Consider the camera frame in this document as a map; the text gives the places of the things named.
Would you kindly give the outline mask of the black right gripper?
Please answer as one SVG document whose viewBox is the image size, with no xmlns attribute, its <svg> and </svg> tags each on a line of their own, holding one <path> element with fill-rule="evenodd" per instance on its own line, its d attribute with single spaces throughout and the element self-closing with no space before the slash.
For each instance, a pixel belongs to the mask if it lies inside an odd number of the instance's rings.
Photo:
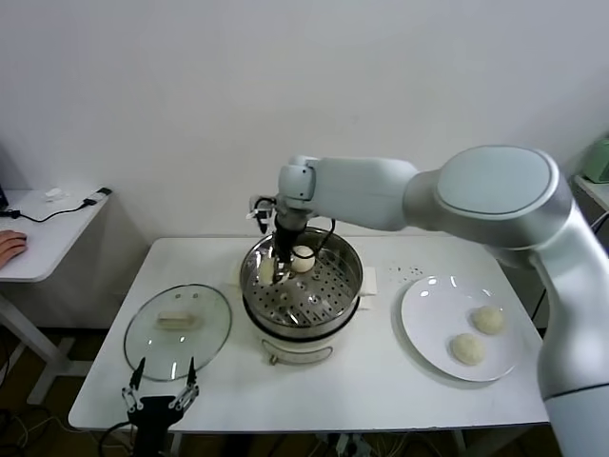
<svg viewBox="0 0 609 457">
<path fill-rule="evenodd" d="M 298 239 L 298 231 L 286 228 L 279 216 L 274 220 L 274 248 L 276 254 L 271 256 L 271 283 L 273 285 L 286 281 L 291 273 L 292 249 Z"/>
</svg>

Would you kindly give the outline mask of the person's bare hand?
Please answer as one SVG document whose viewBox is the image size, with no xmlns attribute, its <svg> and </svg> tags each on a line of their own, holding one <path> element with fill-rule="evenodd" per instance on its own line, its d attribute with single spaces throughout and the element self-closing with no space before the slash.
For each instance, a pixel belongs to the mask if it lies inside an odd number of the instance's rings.
<svg viewBox="0 0 609 457">
<path fill-rule="evenodd" d="M 27 248 L 27 235 L 25 233 L 2 230 L 0 232 L 0 268 L 24 253 Z"/>
</svg>

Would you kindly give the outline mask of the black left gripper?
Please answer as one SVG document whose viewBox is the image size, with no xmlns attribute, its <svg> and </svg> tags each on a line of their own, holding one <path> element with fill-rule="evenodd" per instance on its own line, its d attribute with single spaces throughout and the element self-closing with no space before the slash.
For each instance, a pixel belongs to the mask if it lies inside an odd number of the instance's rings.
<svg viewBox="0 0 609 457">
<path fill-rule="evenodd" d="M 160 456 L 166 447 L 171 426 L 184 416 L 184 409 L 194 403 L 199 395 L 197 370 L 194 358 L 190 359 L 185 387 L 174 396 L 150 396 L 142 400 L 139 386 L 146 364 L 143 357 L 132 372 L 128 386 L 122 388 L 122 397 L 128 410 L 128 421 L 137 428 L 132 455 L 134 457 Z"/>
</svg>

